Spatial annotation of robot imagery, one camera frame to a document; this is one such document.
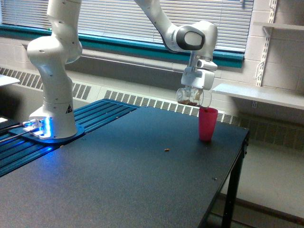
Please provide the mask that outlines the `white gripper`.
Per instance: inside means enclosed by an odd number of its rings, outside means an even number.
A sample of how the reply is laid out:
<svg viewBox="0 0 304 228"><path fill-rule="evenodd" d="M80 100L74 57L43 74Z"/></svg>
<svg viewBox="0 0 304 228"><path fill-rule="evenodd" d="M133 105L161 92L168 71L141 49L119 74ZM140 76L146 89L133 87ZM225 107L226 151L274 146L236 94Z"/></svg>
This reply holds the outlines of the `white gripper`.
<svg viewBox="0 0 304 228"><path fill-rule="evenodd" d="M192 87L192 100L203 99L203 90L212 88L217 68L212 58L191 52L189 63L182 74L181 84Z"/></svg>

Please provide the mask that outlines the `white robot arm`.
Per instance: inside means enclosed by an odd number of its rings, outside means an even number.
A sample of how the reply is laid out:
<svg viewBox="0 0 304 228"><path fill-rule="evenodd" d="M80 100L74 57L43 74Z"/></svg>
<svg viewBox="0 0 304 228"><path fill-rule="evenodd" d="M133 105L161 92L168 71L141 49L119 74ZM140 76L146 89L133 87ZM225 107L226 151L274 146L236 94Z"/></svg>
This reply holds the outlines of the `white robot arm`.
<svg viewBox="0 0 304 228"><path fill-rule="evenodd" d="M181 84L176 93L178 103L201 106L204 91L213 86L217 65L213 52L218 28L202 20L194 24L176 26L166 16L157 0L139 0L137 5L155 26L170 51L190 52ZM43 82L43 105L30 115L24 130L37 138L59 140L80 133L73 110L72 80L65 66L78 60L82 45L78 38L78 19L81 1L51 0L47 18L52 34L29 42L28 58L38 69Z"/></svg>

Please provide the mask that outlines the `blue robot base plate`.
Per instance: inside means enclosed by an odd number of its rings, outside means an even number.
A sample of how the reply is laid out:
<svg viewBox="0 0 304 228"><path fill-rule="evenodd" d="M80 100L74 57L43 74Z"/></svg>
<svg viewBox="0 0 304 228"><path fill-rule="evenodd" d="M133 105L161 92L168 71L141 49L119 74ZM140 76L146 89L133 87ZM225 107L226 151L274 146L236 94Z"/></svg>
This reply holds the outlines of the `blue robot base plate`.
<svg viewBox="0 0 304 228"><path fill-rule="evenodd" d="M69 142L72 142L72 141L80 138L81 136L83 136L85 134L85 129L81 125L76 124L76 129L77 129L77 133L75 135L67 137L67 138L40 139L37 136L34 136L34 134L29 134L29 133L22 135L21 138L27 139L32 142L40 143L40 144L65 145ZM8 131L5 131L2 129L1 131L2 131L2 133L3 132L10 133L12 135L17 135L17 134L26 132L25 130L23 130L23 128L15 128L15 129L10 129Z"/></svg>

